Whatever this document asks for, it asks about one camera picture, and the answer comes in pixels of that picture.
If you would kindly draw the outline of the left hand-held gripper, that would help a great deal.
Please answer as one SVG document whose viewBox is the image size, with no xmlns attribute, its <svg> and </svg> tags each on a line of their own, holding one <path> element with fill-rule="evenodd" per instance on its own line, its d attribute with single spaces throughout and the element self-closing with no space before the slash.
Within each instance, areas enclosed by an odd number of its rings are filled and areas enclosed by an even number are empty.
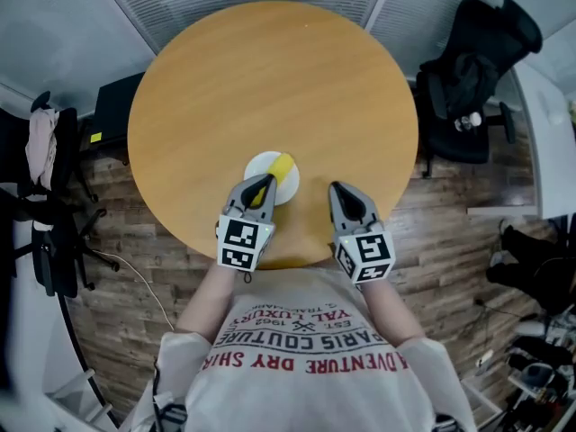
<svg viewBox="0 0 576 432">
<path fill-rule="evenodd" d="M 276 178 L 271 174 L 251 176 L 230 191 L 216 226 L 219 266 L 256 270 L 275 233 L 276 191 Z"/>
</svg>

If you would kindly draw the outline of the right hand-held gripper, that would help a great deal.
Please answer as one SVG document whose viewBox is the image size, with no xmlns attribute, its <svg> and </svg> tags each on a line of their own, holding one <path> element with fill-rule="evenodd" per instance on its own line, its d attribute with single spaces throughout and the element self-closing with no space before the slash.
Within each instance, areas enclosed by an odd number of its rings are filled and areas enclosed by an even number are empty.
<svg viewBox="0 0 576 432">
<path fill-rule="evenodd" d="M 335 236 L 334 258 L 352 284 L 367 284 L 388 277 L 396 262 L 392 234 L 379 220 L 374 201 L 351 184 L 330 184 L 328 200 L 335 232 L 347 223 L 369 224 L 352 233 Z"/>
</svg>

